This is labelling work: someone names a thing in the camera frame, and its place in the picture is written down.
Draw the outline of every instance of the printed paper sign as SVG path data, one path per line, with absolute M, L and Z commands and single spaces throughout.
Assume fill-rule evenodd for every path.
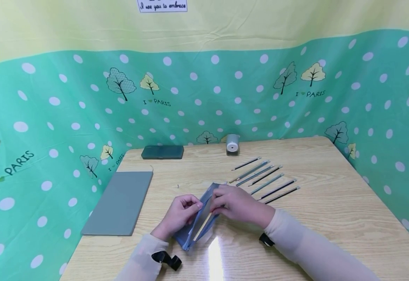
M 187 12 L 187 0 L 137 0 L 140 12 Z

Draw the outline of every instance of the hand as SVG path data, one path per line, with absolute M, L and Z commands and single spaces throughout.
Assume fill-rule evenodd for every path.
M 214 189 L 211 212 L 229 219 L 249 222 L 265 229 L 273 219 L 275 209 L 254 199 L 240 187 L 220 185 Z
M 191 224 L 193 217 L 203 204 L 193 195 L 175 197 L 170 208 L 159 225 L 151 231 L 157 239 L 167 241 L 186 224 Z

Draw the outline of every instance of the right hand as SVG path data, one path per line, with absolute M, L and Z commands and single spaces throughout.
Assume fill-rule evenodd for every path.
M 240 187 L 220 185 L 213 191 L 211 212 L 265 229 L 273 219 L 275 209 L 258 202 Z

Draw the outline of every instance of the fabric wall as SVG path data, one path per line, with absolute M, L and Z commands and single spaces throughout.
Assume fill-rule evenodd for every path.
M 409 231 L 409 1 L 314 2 L 0 4 L 0 280 L 60 278 L 128 149 L 228 133 L 328 137 Z

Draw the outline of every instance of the sleeve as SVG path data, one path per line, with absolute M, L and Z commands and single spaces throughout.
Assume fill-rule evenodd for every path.
M 298 264 L 314 281 L 378 281 L 376 275 L 348 252 L 276 209 L 265 229 L 276 249 Z
M 143 235 L 115 281 L 155 281 L 162 264 L 154 261 L 151 255 L 166 251 L 167 247 L 168 242 L 159 240 L 151 234 Z

